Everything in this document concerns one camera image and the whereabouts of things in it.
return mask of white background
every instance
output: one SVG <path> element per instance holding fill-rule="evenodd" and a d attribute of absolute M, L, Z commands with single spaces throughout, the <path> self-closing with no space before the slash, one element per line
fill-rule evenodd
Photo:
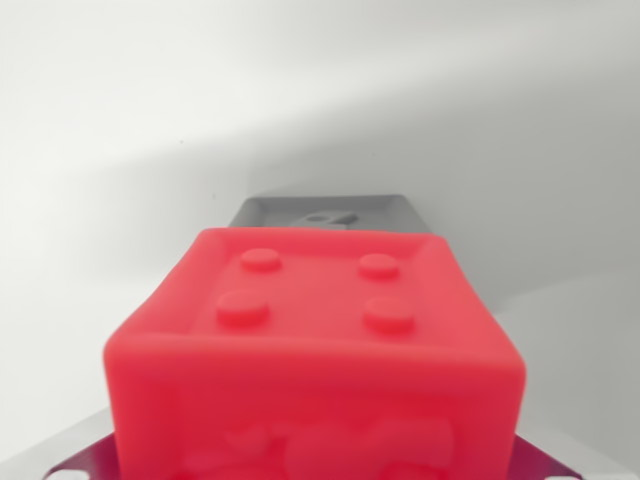
<path fill-rule="evenodd" d="M 636 2 L 0 1 L 0 460 L 107 405 L 105 340 L 248 195 L 404 193 L 640 470 Z"/>

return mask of red block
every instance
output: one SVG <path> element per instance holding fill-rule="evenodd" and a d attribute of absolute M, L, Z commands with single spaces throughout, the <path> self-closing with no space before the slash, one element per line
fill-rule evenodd
<path fill-rule="evenodd" d="M 444 239 L 200 234 L 109 340 L 123 480 L 504 480 L 524 364 Z"/>

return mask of gray surface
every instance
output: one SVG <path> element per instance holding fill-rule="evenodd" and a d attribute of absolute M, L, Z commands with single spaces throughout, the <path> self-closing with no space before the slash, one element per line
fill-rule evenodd
<path fill-rule="evenodd" d="M 315 216 L 330 217 L 314 222 Z M 426 232 L 427 225 L 401 195 L 255 197 L 244 202 L 232 227 L 314 227 Z"/>

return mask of red toy brick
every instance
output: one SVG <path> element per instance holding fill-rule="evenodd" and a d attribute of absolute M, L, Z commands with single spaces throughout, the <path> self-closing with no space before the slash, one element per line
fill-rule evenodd
<path fill-rule="evenodd" d="M 206 230 L 109 340 L 123 480 L 504 480 L 525 370 L 430 234 Z"/>

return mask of raised circular stud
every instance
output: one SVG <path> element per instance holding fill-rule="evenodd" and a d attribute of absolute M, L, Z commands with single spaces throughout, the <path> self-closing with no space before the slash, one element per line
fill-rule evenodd
<path fill-rule="evenodd" d="M 390 334 L 410 332 L 415 324 L 411 306 L 404 300 L 393 297 L 367 300 L 363 320 L 372 330 Z"/>
<path fill-rule="evenodd" d="M 269 316 L 266 298 L 255 290 L 234 290 L 218 299 L 218 320 L 231 327 L 247 327 L 264 322 Z"/>
<path fill-rule="evenodd" d="M 398 275 L 398 260 L 384 253 L 372 253 L 360 258 L 360 273 L 368 278 L 393 278 Z"/>
<path fill-rule="evenodd" d="M 240 257 L 242 266 L 256 272 L 271 272 L 282 266 L 280 254 L 271 248 L 252 248 Z"/>

